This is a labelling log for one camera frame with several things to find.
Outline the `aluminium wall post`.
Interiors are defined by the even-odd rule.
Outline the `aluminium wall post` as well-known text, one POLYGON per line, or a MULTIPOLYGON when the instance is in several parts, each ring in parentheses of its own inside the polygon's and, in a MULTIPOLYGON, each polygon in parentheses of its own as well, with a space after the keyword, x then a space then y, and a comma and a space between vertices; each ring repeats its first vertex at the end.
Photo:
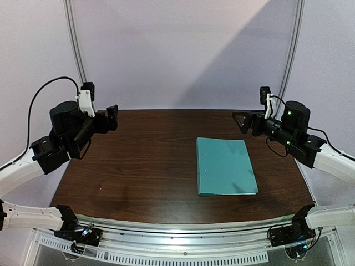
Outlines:
POLYGON ((79 80, 81 83, 87 82, 82 55, 80 52, 79 39, 75 27, 74 10, 71 0, 64 0, 64 12, 68 27, 69 40, 72 46, 74 62, 77 68, 79 80))
POLYGON ((295 61, 297 44, 298 44, 300 31, 301 31, 301 25, 302 25, 304 6, 305 6, 305 1, 304 0, 298 0, 297 1, 296 11, 295 11, 295 18, 294 18, 294 21, 293 21, 293 28, 292 28, 290 46, 289 46, 288 54, 287 54, 285 71, 283 72, 280 92, 278 94, 278 96, 280 98, 282 98, 282 99, 285 96, 287 85, 288 85, 288 82, 289 82, 289 79, 290 79, 290 76, 291 76, 291 70, 292 70, 292 67, 293 67, 293 63, 295 61))

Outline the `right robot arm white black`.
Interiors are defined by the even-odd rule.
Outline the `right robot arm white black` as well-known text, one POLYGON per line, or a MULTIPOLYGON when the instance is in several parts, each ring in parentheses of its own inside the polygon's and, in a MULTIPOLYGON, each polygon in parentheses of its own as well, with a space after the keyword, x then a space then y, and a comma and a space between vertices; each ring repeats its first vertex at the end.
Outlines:
MULTIPOLYGON (((354 158, 331 145, 329 139, 310 135, 310 110, 297 101, 285 102, 280 120, 269 116, 270 100, 262 101, 264 111, 247 113, 240 121, 237 113, 232 118, 242 134, 249 130, 253 136, 266 136, 285 147, 299 163, 328 173, 350 185, 354 184, 354 158)), ((313 237, 316 228, 329 226, 354 225, 354 204, 334 204, 319 206, 315 204, 302 207, 285 229, 272 229, 268 236, 281 243, 298 242, 313 237)))

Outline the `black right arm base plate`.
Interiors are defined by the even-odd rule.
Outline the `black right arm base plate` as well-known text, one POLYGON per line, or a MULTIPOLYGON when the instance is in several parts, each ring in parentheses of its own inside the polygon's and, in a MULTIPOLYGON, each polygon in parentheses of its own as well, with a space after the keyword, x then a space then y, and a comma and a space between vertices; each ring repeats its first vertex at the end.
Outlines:
POLYGON ((323 228, 318 228, 318 236, 314 229, 310 229, 306 223, 292 222, 289 226, 275 224, 271 226, 266 236, 273 247, 298 243, 303 250, 313 247, 320 239, 323 228))

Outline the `aluminium front rail frame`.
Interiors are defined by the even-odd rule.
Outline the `aluminium front rail frame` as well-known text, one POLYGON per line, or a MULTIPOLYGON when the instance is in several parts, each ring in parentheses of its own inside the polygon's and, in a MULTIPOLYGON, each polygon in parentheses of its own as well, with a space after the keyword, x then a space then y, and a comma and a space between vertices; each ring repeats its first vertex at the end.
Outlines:
POLYGON ((213 224, 158 224, 84 215, 79 222, 102 230, 96 247, 82 254, 51 231, 34 230, 25 265, 347 265, 335 228, 324 228, 316 245, 273 247, 270 228, 288 226, 290 216, 263 221, 213 224))

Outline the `left aluminium wall post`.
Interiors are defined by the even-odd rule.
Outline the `left aluminium wall post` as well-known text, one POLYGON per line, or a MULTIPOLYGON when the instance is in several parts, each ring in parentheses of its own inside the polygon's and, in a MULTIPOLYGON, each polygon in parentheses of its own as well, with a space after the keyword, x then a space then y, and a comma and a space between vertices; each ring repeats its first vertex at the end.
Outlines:
POLYGON ((79 80, 81 83, 87 82, 82 55, 80 52, 79 39, 75 27, 74 10, 71 0, 64 0, 64 12, 68 27, 69 40, 72 46, 74 62, 77 68, 79 80))

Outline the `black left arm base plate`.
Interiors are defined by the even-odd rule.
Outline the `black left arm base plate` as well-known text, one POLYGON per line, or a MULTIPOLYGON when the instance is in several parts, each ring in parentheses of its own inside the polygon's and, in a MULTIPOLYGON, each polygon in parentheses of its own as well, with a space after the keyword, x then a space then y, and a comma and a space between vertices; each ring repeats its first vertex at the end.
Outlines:
POLYGON ((64 222, 61 229, 54 231, 58 238, 95 247, 99 245, 102 234, 103 231, 94 224, 81 226, 77 220, 64 222))

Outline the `right aluminium wall post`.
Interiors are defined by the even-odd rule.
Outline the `right aluminium wall post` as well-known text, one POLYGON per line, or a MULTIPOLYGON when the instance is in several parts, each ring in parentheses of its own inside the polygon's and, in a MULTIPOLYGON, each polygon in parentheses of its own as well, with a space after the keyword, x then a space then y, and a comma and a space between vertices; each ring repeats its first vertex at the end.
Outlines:
POLYGON ((289 79, 290 79, 290 76, 291 76, 291 70, 292 70, 292 67, 293 67, 293 63, 295 61, 297 44, 298 44, 300 31, 301 31, 301 25, 302 25, 304 6, 305 6, 305 1, 304 0, 298 0, 297 1, 296 11, 295 11, 295 18, 294 18, 294 21, 293 21, 293 28, 292 28, 290 46, 289 46, 288 54, 287 54, 285 71, 283 72, 280 92, 278 94, 278 96, 280 98, 282 98, 282 99, 285 96, 287 85, 288 85, 288 82, 289 82, 289 79))

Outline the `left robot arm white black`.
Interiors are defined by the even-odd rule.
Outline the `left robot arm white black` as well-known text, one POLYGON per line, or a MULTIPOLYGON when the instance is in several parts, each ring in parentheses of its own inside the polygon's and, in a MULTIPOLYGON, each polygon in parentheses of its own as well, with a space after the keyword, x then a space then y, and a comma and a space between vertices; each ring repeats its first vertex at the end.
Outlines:
MULTIPOLYGON (((106 134, 118 128, 118 106, 93 114, 81 111, 76 101, 65 101, 49 112, 52 129, 49 135, 33 142, 19 160, 1 167, 1 196, 20 185, 47 175, 71 159, 81 160, 94 134, 106 134)), ((70 207, 57 205, 41 208, 20 206, 1 200, 1 229, 45 228, 62 232, 71 241, 83 232, 70 207)))

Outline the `teal file folder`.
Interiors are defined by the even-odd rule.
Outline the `teal file folder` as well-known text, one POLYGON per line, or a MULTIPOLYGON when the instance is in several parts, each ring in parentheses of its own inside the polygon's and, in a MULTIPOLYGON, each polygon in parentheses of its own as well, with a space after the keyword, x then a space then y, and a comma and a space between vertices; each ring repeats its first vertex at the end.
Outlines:
POLYGON ((255 195, 258 186, 244 140, 196 139, 199 196, 255 195))

